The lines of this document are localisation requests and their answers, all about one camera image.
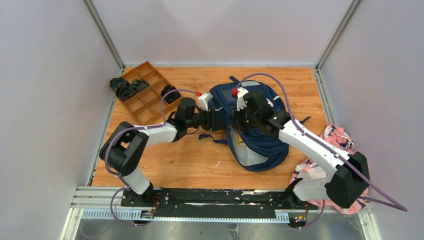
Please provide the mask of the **aluminium slotted rail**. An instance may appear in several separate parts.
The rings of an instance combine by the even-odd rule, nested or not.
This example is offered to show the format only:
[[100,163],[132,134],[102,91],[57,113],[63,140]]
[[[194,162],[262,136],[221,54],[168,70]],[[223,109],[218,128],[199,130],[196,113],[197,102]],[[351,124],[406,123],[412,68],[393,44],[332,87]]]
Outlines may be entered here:
[[78,187],[72,208],[84,219],[288,224],[288,207],[276,203],[279,191],[253,189],[155,188],[141,199],[117,187]]

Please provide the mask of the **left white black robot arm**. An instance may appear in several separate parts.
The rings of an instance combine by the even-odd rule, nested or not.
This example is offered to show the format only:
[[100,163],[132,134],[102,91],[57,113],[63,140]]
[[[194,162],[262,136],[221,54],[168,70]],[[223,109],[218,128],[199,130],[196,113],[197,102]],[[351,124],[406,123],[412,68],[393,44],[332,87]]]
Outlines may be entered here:
[[121,122],[100,149],[99,158],[134,193],[135,202],[146,207],[153,201],[153,184],[139,168],[145,148],[177,142],[187,135],[189,128],[216,132],[226,127],[216,110],[204,110],[194,99],[184,97],[163,124],[135,126]]

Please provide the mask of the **black rolled band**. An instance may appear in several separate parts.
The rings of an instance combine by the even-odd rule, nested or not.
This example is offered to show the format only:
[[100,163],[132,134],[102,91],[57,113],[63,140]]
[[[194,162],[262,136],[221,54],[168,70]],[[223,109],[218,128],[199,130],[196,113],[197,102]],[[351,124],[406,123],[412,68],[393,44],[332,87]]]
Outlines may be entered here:
[[129,82],[121,83],[115,90],[116,96],[121,101],[125,102],[136,94],[136,91],[132,88]]

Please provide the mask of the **dark green rolled band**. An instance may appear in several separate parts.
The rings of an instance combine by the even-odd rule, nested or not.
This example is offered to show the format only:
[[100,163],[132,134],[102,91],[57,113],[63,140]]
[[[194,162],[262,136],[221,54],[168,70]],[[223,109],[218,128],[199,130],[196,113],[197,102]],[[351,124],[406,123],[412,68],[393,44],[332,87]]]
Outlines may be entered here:
[[114,78],[112,78],[110,81],[109,81],[109,87],[113,90],[113,91],[116,91],[117,90],[117,88],[121,85],[121,84],[123,84],[123,83],[125,83],[126,82],[126,80],[123,78],[123,77],[121,77],[121,76],[119,76],[119,77],[114,77]]

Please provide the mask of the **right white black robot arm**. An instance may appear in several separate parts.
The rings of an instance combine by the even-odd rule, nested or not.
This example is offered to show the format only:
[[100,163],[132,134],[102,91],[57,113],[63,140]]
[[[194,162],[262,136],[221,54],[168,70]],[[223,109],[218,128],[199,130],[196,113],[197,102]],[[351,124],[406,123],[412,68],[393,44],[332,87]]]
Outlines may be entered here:
[[273,110],[262,92],[240,87],[233,89],[231,95],[236,99],[232,112],[240,132],[259,129],[300,150],[325,171],[325,177],[298,178],[286,188],[285,201],[290,208],[298,209],[310,200],[330,200],[348,209],[369,187],[367,158],[362,153],[339,149],[308,130],[289,112]]

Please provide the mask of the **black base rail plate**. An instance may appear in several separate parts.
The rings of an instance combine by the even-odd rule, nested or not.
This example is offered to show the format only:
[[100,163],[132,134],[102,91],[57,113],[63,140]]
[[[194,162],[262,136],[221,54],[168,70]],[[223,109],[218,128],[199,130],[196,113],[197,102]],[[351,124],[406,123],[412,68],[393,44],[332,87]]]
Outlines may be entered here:
[[316,210],[283,190],[211,188],[154,188],[146,201],[125,190],[120,206],[152,209],[156,217],[230,220],[274,219],[277,210],[300,214]]

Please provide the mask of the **black rolled belt in tray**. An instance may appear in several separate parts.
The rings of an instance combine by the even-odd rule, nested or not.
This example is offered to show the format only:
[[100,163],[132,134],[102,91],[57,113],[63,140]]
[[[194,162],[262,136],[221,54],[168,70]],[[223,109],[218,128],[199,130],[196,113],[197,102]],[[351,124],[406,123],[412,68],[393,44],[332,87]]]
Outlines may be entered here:
[[179,99],[181,94],[179,91],[176,91],[176,89],[177,88],[174,85],[166,85],[160,92],[161,101],[171,104]]

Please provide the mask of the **navy blue backpack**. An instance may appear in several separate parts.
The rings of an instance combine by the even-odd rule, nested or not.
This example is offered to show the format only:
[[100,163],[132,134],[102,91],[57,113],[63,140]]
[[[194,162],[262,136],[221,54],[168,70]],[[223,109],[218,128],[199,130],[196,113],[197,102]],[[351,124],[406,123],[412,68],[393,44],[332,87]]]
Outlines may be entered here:
[[259,128],[239,132],[233,127],[233,110],[237,100],[232,97],[232,89],[239,81],[231,76],[231,83],[222,83],[209,90],[211,99],[208,108],[217,114],[218,119],[225,123],[223,128],[225,139],[212,139],[216,144],[224,144],[230,148],[236,161],[249,172],[263,172],[273,169],[283,163],[289,155],[289,145]]

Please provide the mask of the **wooden compartment tray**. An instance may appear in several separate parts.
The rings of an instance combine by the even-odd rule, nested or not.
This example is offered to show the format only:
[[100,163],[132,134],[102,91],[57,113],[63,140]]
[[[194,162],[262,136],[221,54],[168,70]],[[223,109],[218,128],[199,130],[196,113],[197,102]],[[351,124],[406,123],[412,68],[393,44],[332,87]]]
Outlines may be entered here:
[[159,123],[162,118],[160,108],[162,108],[165,114],[168,114],[177,107],[182,99],[182,97],[180,97],[171,104],[163,102],[162,105],[160,105],[161,90],[166,85],[171,85],[171,83],[148,61],[136,67],[126,69],[122,77],[128,83],[131,83],[135,79],[144,79],[149,83],[149,87],[136,93],[128,100],[121,101],[119,99],[128,114],[134,119],[136,125]]

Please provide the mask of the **green rolled band in tray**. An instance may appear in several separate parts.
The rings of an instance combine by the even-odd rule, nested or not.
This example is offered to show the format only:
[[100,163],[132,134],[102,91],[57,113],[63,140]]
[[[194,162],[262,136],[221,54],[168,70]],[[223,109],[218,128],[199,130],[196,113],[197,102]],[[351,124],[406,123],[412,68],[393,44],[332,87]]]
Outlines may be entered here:
[[146,89],[149,86],[150,86],[149,83],[146,80],[144,80],[144,79],[134,79],[131,82],[131,88],[136,93],[140,93],[141,91],[143,91],[144,89]]

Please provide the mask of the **pink patterned cloth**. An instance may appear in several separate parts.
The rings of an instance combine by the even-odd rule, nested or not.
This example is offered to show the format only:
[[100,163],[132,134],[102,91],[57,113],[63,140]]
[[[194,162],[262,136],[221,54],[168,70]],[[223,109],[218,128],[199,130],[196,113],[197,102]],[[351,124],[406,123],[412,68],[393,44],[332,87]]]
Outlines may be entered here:
[[[338,149],[347,151],[350,154],[353,153],[354,141],[342,127],[338,127],[329,123],[319,137]],[[306,158],[303,162],[295,167],[289,182],[292,183],[298,178],[312,180],[324,178],[327,176],[327,173],[316,162],[314,162],[314,160]],[[324,201],[319,199],[311,199],[308,202],[318,207],[321,207],[323,204],[325,204],[326,206],[333,207],[335,210],[344,215],[355,214],[366,207],[366,201],[363,199],[356,200],[349,208],[342,208],[330,199]]]

